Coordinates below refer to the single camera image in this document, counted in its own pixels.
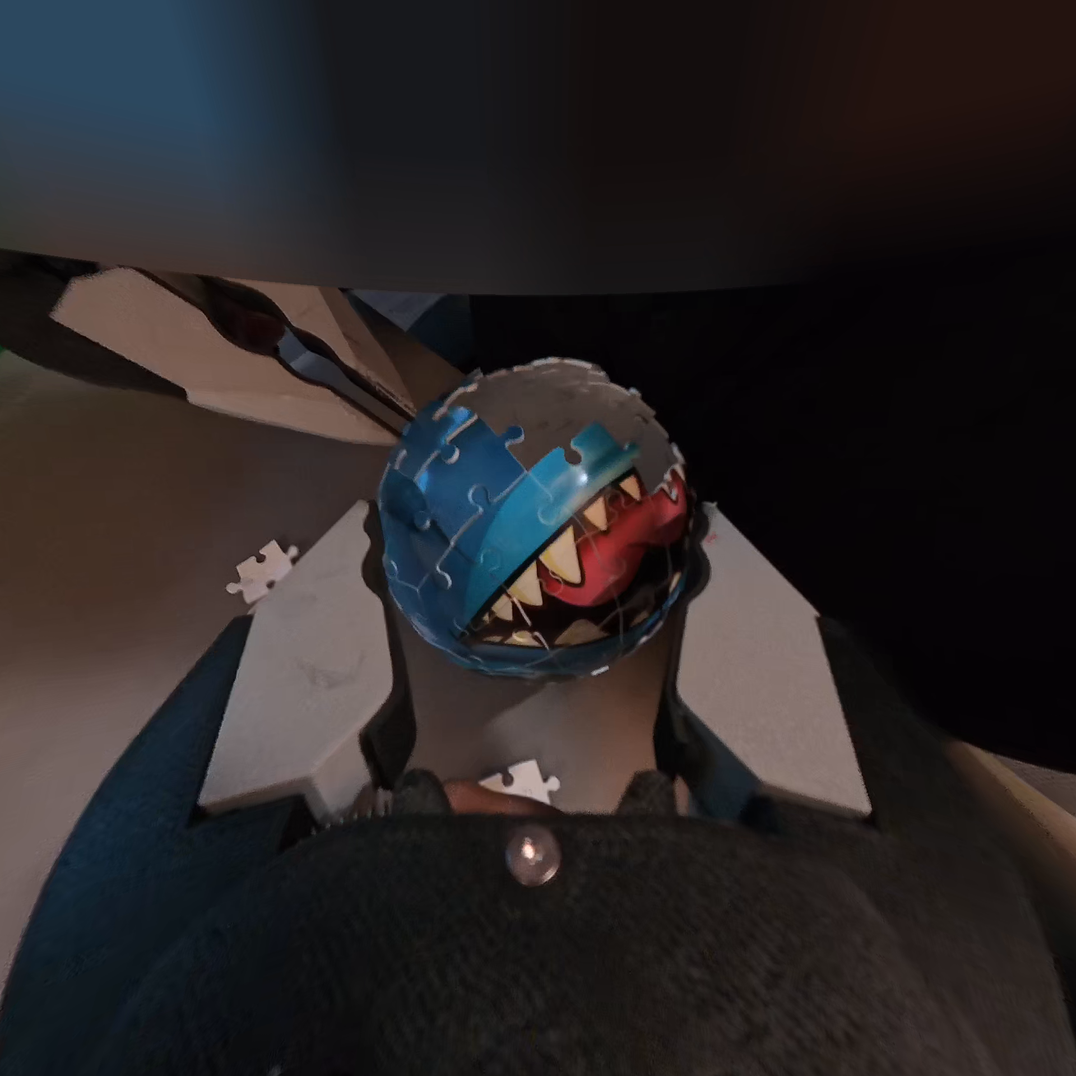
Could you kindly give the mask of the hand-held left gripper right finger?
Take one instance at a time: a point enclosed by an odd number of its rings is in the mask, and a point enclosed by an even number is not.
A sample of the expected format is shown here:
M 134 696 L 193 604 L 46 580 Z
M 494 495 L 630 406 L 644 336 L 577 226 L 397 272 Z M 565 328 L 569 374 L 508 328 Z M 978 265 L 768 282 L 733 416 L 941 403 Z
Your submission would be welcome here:
M 870 815 L 815 608 L 714 504 L 697 509 L 669 627 L 660 767 L 693 815 L 758 797 Z

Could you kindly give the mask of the person's black clothing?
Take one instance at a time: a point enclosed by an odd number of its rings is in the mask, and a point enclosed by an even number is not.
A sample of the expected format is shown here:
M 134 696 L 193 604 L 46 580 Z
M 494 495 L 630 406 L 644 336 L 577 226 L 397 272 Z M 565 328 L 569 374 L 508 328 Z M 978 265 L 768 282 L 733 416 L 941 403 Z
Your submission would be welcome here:
M 1074 771 L 1074 266 L 470 301 L 485 371 L 598 364 L 929 718 Z

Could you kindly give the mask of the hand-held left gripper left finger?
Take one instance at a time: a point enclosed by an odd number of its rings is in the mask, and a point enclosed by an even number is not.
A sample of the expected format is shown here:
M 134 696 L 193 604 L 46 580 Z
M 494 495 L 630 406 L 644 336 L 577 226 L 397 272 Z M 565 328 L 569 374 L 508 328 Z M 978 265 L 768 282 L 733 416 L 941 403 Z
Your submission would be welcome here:
M 208 815 L 300 797 L 320 823 L 390 787 L 415 721 L 378 511 L 357 502 L 249 618 L 198 804 Z

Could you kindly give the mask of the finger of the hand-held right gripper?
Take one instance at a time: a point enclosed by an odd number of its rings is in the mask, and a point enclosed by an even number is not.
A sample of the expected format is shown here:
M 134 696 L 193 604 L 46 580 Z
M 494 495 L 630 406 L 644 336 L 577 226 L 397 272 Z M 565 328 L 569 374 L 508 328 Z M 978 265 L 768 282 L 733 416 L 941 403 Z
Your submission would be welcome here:
M 346 366 L 388 390 L 414 416 L 416 407 L 401 376 L 342 291 L 315 286 L 253 286 L 252 291 L 281 324 L 277 342 L 287 327 L 310 332 Z M 277 343 L 272 355 L 277 358 Z
M 227 341 L 194 305 L 132 268 L 75 277 L 49 317 L 178 385 L 208 411 L 356 444 L 390 445 L 397 437 L 277 358 Z

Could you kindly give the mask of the blue puzzle ball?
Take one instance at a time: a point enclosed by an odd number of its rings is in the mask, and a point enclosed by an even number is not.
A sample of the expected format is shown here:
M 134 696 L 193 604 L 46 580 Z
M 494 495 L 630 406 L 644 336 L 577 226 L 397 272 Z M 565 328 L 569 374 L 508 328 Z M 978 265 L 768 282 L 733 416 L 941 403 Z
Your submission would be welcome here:
M 695 497 L 638 390 L 587 362 L 475 371 L 420 411 L 378 493 L 391 598 L 464 668 L 581 678 L 684 591 Z

